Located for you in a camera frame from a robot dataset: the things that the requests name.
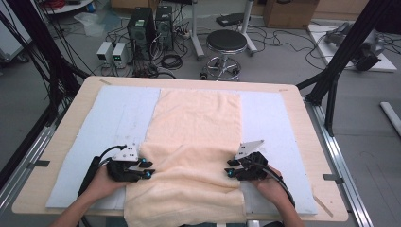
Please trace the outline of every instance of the round stool seat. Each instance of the round stool seat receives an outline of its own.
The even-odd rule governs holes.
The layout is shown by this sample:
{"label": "round stool seat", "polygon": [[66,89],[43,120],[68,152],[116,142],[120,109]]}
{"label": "round stool seat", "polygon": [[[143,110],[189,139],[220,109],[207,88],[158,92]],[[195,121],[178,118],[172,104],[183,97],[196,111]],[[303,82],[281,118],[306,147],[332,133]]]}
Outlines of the round stool seat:
{"label": "round stool seat", "polygon": [[239,32],[216,30],[207,36],[209,48],[224,54],[236,54],[245,50],[247,39]]}

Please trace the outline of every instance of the power supply box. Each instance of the power supply box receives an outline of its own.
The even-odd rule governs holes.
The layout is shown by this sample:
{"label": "power supply box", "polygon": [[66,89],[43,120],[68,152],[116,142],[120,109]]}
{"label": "power supply box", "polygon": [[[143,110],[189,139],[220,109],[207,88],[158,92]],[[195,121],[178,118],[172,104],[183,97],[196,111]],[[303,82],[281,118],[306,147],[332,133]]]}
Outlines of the power supply box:
{"label": "power supply box", "polygon": [[103,62],[103,67],[110,68],[113,66],[113,44],[112,42],[103,42],[97,50],[97,57]]}
{"label": "power supply box", "polygon": [[129,61],[128,49],[125,43],[117,43],[113,51],[113,59],[117,68],[125,68]]}

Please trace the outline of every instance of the cardboard box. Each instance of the cardboard box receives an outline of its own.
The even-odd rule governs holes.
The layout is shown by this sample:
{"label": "cardboard box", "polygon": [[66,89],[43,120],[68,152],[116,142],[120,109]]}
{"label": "cardboard box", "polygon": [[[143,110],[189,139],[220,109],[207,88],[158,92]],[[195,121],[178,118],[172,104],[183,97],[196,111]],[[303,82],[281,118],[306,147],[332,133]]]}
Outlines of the cardboard box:
{"label": "cardboard box", "polygon": [[148,7],[156,10],[159,0],[111,0],[114,9],[135,9],[137,7]]}
{"label": "cardboard box", "polygon": [[292,0],[288,4],[279,4],[268,0],[263,13],[267,27],[307,29],[319,0]]}
{"label": "cardboard box", "polygon": [[321,0],[313,18],[355,21],[369,0]]}

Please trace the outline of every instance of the towel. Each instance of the towel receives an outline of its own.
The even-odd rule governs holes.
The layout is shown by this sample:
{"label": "towel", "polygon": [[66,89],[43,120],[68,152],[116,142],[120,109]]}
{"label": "towel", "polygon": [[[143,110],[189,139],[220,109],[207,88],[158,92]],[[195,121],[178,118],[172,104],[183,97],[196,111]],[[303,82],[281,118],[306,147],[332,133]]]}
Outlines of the towel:
{"label": "towel", "polygon": [[239,181],[224,171],[240,142],[239,95],[162,89],[140,148],[156,172],[127,186],[128,225],[245,222]]}

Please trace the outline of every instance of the human hand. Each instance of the human hand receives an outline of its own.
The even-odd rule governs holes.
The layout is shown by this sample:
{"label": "human hand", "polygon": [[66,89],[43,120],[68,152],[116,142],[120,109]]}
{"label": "human hand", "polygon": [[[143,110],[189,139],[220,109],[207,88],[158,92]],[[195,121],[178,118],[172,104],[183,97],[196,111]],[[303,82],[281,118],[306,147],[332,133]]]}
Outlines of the human hand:
{"label": "human hand", "polygon": [[[272,166],[269,166],[278,176],[281,176],[281,172]],[[274,205],[278,205],[281,202],[289,201],[288,196],[284,188],[270,175],[263,180],[250,181],[257,190]]]}
{"label": "human hand", "polygon": [[129,183],[126,182],[116,182],[110,178],[107,167],[101,166],[89,184],[88,188],[84,191],[82,195],[92,198],[94,201],[100,200],[107,196],[112,195],[114,191],[121,188]]}

